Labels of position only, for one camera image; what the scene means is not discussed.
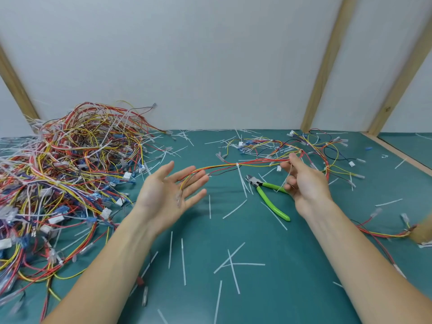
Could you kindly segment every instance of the diagonal cutters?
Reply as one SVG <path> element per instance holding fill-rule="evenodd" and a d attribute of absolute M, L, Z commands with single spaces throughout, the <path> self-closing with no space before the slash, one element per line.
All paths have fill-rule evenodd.
<path fill-rule="evenodd" d="M 281 212 L 275 205 L 273 205 L 273 203 L 269 200 L 269 198 L 267 198 L 266 194 L 264 193 L 264 191 L 261 189 L 261 186 L 263 187 L 267 187 L 269 189 L 273 189 L 273 190 L 279 190 L 280 192 L 286 193 L 288 194 L 288 192 L 285 191 L 285 189 L 283 187 L 280 187 L 278 185 L 274 185 L 274 184 L 270 184 L 270 183 L 266 183 L 266 182 L 261 182 L 259 179 L 255 178 L 254 176 L 251 175 L 246 175 L 246 179 L 247 181 L 253 185 L 254 187 L 256 187 L 256 190 L 258 191 L 259 195 L 261 196 L 261 198 L 264 200 L 264 202 L 267 204 L 267 206 L 276 214 L 278 215 L 280 218 L 283 218 L 284 220 L 286 220 L 287 222 L 291 221 L 291 219 L 285 215 L 283 212 Z"/>

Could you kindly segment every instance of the left hand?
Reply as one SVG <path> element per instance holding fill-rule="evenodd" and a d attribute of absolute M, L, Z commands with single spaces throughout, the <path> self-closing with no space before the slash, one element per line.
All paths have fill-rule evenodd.
<path fill-rule="evenodd" d="M 174 162 L 161 166 L 151 174 L 141 188 L 133 212 L 144 220 L 155 236 L 174 224 L 190 207 L 200 201 L 207 193 L 202 189 L 196 195 L 185 200 L 206 184 L 209 177 L 205 171 L 200 171 L 183 184 L 183 193 L 178 204 L 180 185 L 177 182 L 195 170 L 195 166 L 187 167 L 170 176 Z"/>

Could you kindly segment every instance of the workbench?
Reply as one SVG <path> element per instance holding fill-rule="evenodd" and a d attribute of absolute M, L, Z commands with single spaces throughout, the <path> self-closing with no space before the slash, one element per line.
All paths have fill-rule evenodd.
<path fill-rule="evenodd" d="M 287 141 L 289 130 L 255 130 L 256 136 Z M 242 138 L 253 138 L 252 134 L 239 132 Z M 172 146 L 173 151 L 185 146 L 178 156 L 166 155 L 163 164 L 175 161 L 174 171 L 194 164 L 199 167 L 219 164 L 215 156 L 219 143 L 207 142 L 228 139 L 236 136 L 235 130 L 189 131 L 187 141 L 179 136 L 174 141 L 170 136 L 156 140 L 157 143 Z M 347 158 L 360 158 L 354 161 L 352 169 L 348 161 L 338 161 L 338 165 L 365 176 L 364 180 L 353 178 L 356 188 L 343 179 L 330 185 L 334 201 L 346 215 L 359 222 L 367 220 L 376 209 L 375 204 L 403 198 L 402 201 L 383 206 L 383 212 L 367 224 L 371 231 L 388 234 L 399 233 L 404 228 L 401 213 L 407 213 L 411 223 L 418 223 L 432 209 L 432 178 L 408 163 L 397 169 L 402 159 L 360 133 L 332 133 L 332 137 L 349 139 L 348 147 L 339 147 Z M 326 141 L 328 137 L 320 135 Z M 227 161 L 236 163 L 242 159 L 252 159 L 230 148 Z M 324 167 L 319 157 L 312 157 L 318 167 Z M 243 176 L 251 174 L 259 178 L 269 167 L 241 167 Z M 280 185 L 286 173 L 273 170 L 266 181 Z M 119 189 L 130 193 L 135 201 L 143 183 L 123 184 Z M 162 233 L 151 247 L 140 271 L 147 267 L 154 257 L 144 281 L 148 285 L 148 303 L 141 307 L 143 287 L 138 287 L 128 299 L 119 323 L 164 323 L 159 312 L 169 324 L 213 323 L 218 302 L 217 322 L 220 324 L 255 323 L 360 323 L 343 288 L 320 245 L 310 231 L 305 220 L 296 212 L 294 202 L 284 193 L 266 190 L 267 196 L 283 212 L 291 217 L 291 222 L 278 219 L 261 203 L 262 199 L 254 191 L 248 193 L 248 200 L 237 211 L 223 219 L 245 200 L 238 171 L 222 175 L 212 175 L 206 185 L 208 195 L 196 206 L 188 210 L 172 228 Z M 209 196 L 211 197 L 211 218 L 209 217 Z M 130 211 L 131 206 L 120 210 L 114 218 L 119 222 Z M 74 234 L 82 228 L 67 229 L 62 233 L 59 246 L 75 240 Z M 170 239 L 172 233 L 171 264 L 169 265 Z M 181 239 L 184 244 L 184 285 L 181 256 Z M 428 268 L 432 267 L 432 250 L 420 249 L 409 239 L 382 239 L 395 262 L 407 279 L 427 296 L 432 297 L 432 280 Z M 234 265 L 238 294 L 231 266 L 213 272 L 228 259 L 228 251 L 244 245 L 232 257 L 234 263 L 263 263 L 265 266 Z M 75 263 L 68 263 L 59 275 L 72 276 L 86 268 L 105 244 L 105 239 Z M 52 289 L 62 298 L 72 288 L 78 278 L 55 279 Z M 33 284 L 26 290 L 26 302 L 16 315 L 7 316 L 12 305 L 0 308 L 2 323 L 37 323 L 46 296 L 45 284 Z M 58 304 L 50 298 L 49 309 Z"/>
<path fill-rule="evenodd" d="M 432 169 L 432 133 L 380 133 L 378 137 Z"/>

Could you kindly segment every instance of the right hand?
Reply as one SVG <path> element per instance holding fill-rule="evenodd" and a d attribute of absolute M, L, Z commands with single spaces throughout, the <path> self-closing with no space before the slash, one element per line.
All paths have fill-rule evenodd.
<path fill-rule="evenodd" d="M 280 166 L 290 173 L 283 188 L 294 199 L 295 208 L 302 217 L 312 216 L 320 203 L 332 201 L 324 174 L 307 166 L 294 152 L 289 154 L 289 162 Z"/>

